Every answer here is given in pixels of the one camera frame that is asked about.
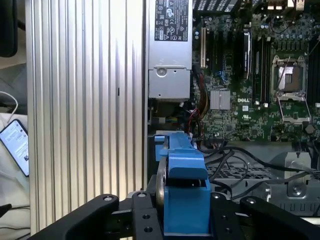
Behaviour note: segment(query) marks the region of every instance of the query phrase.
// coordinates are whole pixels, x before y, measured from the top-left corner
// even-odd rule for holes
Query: smartphone
[[[29,177],[28,132],[23,124],[15,119],[1,132],[0,140],[13,160],[26,177]]]

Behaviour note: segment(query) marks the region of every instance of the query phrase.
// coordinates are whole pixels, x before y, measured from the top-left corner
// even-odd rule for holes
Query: green circuit board
[[[204,136],[206,139],[227,139],[229,141],[272,141],[272,142],[292,142],[292,141],[309,141],[310,138],[320,136],[320,108],[315,105],[308,105],[306,101],[282,101],[278,102],[272,89],[269,93],[269,102],[266,105],[257,104],[256,99],[260,99],[260,92],[254,90],[256,81],[260,76],[253,74],[258,69],[253,69],[248,78],[235,77],[234,71],[234,48],[228,46],[228,37],[232,35],[235,38],[236,33],[241,28],[237,19],[231,16],[222,15],[218,17],[204,17],[199,26],[194,27],[193,32],[197,36],[197,32],[201,28],[206,28],[206,33],[211,32],[217,36],[217,33],[223,33],[223,66],[222,69],[212,69],[206,66],[202,71],[204,74],[204,82],[208,93],[212,90],[229,90],[230,91],[230,109],[229,110],[213,110],[210,109],[206,116],[202,119],[204,127]],[[271,49],[268,60],[272,66],[272,61],[277,56],[279,59],[295,59],[304,60],[308,57],[309,35],[314,30],[312,26],[311,16],[305,14],[303,18],[298,20],[293,26],[284,30],[285,26],[277,27],[274,31],[263,24],[261,15],[253,15],[250,32],[252,34],[252,42],[259,38],[272,39]],[[199,51],[200,38],[196,37],[193,44],[192,60],[200,61]],[[256,53],[252,53],[251,66],[257,68],[255,64]],[[270,75],[276,75],[277,69],[273,72],[272,67],[268,69]],[[305,59],[301,77],[308,82],[308,61]],[[193,80],[193,91],[195,101],[199,100],[200,92],[196,80]],[[309,122],[303,124],[293,124],[284,122],[284,117],[308,118]]]

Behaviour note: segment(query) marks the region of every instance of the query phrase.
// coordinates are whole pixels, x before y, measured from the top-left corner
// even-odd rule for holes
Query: metal side panel
[[[143,186],[143,0],[26,0],[31,233]]]

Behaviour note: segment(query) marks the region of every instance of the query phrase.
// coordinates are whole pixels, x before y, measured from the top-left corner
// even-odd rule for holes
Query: warning label
[[[155,41],[188,41],[189,0],[155,1]]]

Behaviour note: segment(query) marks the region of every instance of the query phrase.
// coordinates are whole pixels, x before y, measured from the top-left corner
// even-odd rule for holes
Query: cpu socket
[[[306,100],[306,62],[303,56],[298,59],[288,57],[280,59],[275,56],[272,61],[271,94],[278,102],[282,121],[284,123],[303,124],[311,121],[312,117]],[[293,101],[304,103],[307,116],[284,115],[282,103]]]
[[[306,93],[306,62],[303,56],[298,59],[280,59],[277,55],[272,61],[271,94]]]

